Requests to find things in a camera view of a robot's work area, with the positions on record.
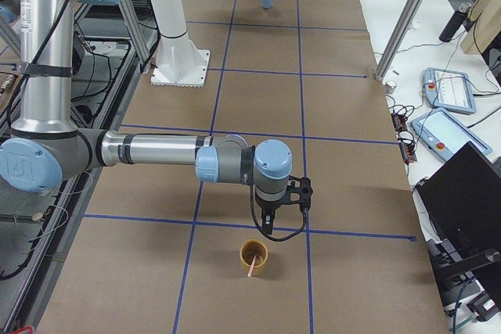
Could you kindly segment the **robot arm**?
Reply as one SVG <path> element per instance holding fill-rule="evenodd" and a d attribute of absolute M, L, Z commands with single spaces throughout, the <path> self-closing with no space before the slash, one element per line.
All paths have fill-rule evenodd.
<path fill-rule="evenodd" d="M 246 185 L 258 231 L 272 238 L 276 211 L 311 207 L 308 178 L 291 174 L 284 142 L 248 145 L 225 137 L 120 134 L 84 129 L 70 118 L 74 3 L 114 5 L 122 0 L 20 0 L 20 115 L 1 146 L 1 176 L 12 187 L 42 192 L 94 167 L 118 163 L 192 165 L 200 181 Z"/>

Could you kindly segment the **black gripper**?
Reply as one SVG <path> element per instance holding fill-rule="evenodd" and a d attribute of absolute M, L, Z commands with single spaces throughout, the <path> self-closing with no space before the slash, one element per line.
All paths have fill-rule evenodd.
<path fill-rule="evenodd" d="M 266 235 L 271 235 L 273 231 L 273 222 L 275 219 L 274 210 L 282 206 L 297 205 L 300 212 L 307 213 L 312 206 L 312 182 L 307 177 L 289 176 L 287 186 L 281 192 L 266 193 L 256 189 L 256 201 L 261 212 L 262 230 Z"/>

